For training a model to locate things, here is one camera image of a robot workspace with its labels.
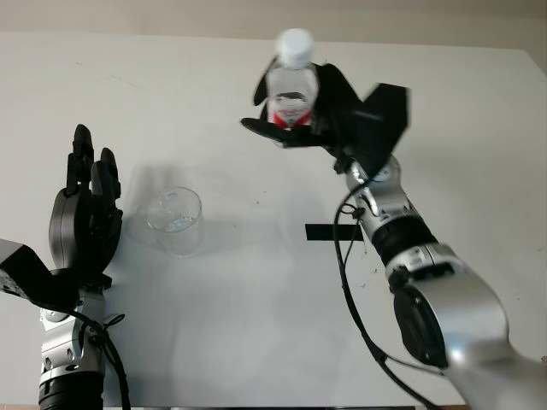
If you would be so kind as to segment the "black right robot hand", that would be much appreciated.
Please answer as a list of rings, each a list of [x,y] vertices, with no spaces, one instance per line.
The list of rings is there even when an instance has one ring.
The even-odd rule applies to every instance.
[[[313,64],[319,90],[307,126],[276,126],[268,119],[269,109],[263,108],[257,118],[243,118],[240,123],[255,134],[268,138],[283,149],[322,147],[335,158],[334,171],[341,174],[351,163],[344,152],[344,122],[360,103],[350,83],[331,63]]]

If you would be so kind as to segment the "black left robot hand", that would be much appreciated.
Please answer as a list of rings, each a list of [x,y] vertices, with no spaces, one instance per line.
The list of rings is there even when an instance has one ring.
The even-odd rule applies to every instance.
[[[90,130],[77,125],[66,186],[56,195],[50,217],[50,252],[57,268],[76,271],[85,285],[111,286],[104,271],[121,237],[120,197],[115,154],[103,148],[96,160]]]

